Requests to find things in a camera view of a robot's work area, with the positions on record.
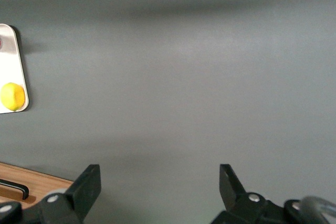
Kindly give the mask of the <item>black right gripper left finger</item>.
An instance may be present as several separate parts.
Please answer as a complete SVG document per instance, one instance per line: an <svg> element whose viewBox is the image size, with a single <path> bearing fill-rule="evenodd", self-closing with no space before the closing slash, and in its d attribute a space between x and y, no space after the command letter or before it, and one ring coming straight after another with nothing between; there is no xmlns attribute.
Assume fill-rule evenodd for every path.
<svg viewBox="0 0 336 224"><path fill-rule="evenodd" d="M100 192L100 166L91 164L65 192L49 194L29 208L18 201L1 203L1 223L83 223Z"/></svg>

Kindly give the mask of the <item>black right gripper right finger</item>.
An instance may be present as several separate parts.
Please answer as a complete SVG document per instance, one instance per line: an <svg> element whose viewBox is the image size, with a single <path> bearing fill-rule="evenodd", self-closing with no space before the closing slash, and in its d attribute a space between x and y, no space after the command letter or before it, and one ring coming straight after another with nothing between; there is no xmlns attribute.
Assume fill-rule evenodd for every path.
<svg viewBox="0 0 336 224"><path fill-rule="evenodd" d="M212 223L315 223L301 211L299 200L278 206L261 194L247 192L229 164L219 167L219 192L225 209Z"/></svg>

